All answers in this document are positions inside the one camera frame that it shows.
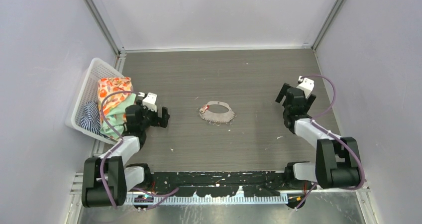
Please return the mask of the silver perforated keyring plate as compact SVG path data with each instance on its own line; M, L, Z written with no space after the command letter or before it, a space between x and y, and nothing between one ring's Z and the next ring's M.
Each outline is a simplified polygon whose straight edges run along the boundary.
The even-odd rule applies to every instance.
M232 110L228 103L220 101L209 101L206 103L206 105L209 105L209 109L205 113L199 112L199 116L201 119L208 121L209 123L230 123L235 118L235 112ZM210 106L221 106L226 108L227 111L223 113L212 112L210 111Z

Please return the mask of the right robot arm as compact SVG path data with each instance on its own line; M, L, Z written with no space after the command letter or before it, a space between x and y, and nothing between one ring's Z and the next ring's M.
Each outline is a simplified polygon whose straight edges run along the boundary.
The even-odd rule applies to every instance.
M297 189L304 181L319 184L322 188L356 188L364 181L357 141L324 129L308 111L316 96L311 88L285 83L276 97L281 103L285 127L303 138L316 151L315 162L290 162L285 167L284 183Z

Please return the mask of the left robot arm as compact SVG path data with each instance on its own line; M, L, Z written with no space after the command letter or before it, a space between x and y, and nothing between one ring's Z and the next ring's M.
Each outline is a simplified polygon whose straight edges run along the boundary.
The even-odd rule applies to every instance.
M146 163L130 164L128 160L141 150L149 127L168 126L170 114L162 107L159 114L142 101L125 109L126 121L120 138L109 152L88 158L84 163L82 205L85 208L117 207L125 202L127 192L152 187L153 175Z

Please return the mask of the mint green cloth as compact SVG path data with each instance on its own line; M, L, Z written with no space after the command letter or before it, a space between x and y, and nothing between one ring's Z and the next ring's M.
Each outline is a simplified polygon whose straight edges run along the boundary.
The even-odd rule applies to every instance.
M130 94L124 101L117 104L117 106L115 106L114 108L104 107L104 114L106 119L117 132L110 128L109 125L105 121L103 121L103 118L101 116L101 135L113 140L118 140L120 136L123 135L123 124L126 122L125 109L128 106L135 104L135 100L136 94Z

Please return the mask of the orange floral cloth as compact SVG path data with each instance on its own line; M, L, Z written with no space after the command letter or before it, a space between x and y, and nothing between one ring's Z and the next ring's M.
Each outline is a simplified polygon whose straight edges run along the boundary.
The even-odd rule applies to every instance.
M109 77L98 80L98 108L104 115L122 113L135 104L136 94L130 77Z

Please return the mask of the blue striped cloth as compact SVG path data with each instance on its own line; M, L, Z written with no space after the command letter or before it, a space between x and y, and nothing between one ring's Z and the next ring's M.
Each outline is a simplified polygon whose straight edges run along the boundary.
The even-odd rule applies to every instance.
M98 103L91 101L83 105L84 114L80 120L81 128L88 130L96 135L101 135L100 114Z

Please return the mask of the white plastic basket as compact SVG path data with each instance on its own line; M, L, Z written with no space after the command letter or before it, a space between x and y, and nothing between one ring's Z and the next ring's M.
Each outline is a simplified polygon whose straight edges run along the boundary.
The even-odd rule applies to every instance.
M89 67L84 71L77 85L76 93L70 105L65 124L81 133L107 144L114 144L111 139L102 137L80 126L84 116L84 105L98 100L98 80L106 77L122 77L122 73L100 58L93 58Z

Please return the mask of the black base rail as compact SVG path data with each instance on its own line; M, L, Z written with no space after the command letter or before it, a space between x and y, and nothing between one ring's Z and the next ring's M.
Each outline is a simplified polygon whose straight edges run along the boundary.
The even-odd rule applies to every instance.
M154 172L137 188L158 194L168 194L174 189L176 197L233 197L242 191L245 197L272 197L280 191L307 193L310 181L293 180L280 171L235 172Z

